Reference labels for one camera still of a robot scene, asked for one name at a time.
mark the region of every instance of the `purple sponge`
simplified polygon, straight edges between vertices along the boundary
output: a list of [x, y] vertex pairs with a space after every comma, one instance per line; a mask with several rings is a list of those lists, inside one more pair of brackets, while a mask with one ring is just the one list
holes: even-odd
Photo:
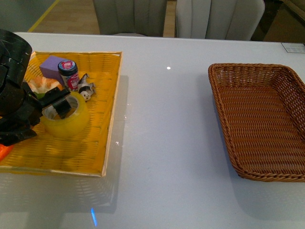
[[61, 75], [58, 72], [58, 64], [59, 62], [65, 60], [64, 58], [60, 58], [57, 56], [49, 56], [48, 59], [43, 62], [39, 68], [44, 77], [49, 79], [57, 80], [62, 86], [65, 85]]

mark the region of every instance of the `white chair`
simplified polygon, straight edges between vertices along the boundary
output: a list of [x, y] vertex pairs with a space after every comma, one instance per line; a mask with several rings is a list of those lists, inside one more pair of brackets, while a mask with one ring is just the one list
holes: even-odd
[[177, 0], [176, 36], [249, 41], [264, 0]]
[[93, 0], [101, 34], [162, 37], [167, 0]]

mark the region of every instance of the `jar label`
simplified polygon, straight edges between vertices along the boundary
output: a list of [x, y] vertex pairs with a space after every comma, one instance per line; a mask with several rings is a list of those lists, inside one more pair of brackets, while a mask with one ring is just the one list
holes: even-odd
[[78, 73], [70, 76], [63, 76], [63, 75], [61, 76], [66, 86], [68, 86], [72, 91], [77, 91], [78, 82], [80, 81]]

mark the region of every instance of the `packing tape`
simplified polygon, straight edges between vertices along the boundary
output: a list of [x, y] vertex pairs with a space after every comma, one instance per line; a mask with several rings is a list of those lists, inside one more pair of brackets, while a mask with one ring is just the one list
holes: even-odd
[[45, 130], [54, 137], [67, 138], [76, 135], [84, 129], [90, 119], [88, 107], [81, 94], [71, 92], [66, 100], [71, 105], [69, 113], [72, 114], [68, 113], [64, 119], [59, 118], [53, 106], [42, 111], [41, 122]]

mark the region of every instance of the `white table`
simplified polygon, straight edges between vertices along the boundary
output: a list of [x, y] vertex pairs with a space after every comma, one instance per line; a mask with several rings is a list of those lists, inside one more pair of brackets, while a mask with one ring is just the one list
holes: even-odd
[[123, 77], [107, 176], [0, 174], [0, 228], [305, 227], [304, 183], [255, 182], [233, 170], [207, 74], [216, 62], [261, 62], [305, 79], [305, 54], [280, 43], [18, 35], [35, 51], [123, 51]]

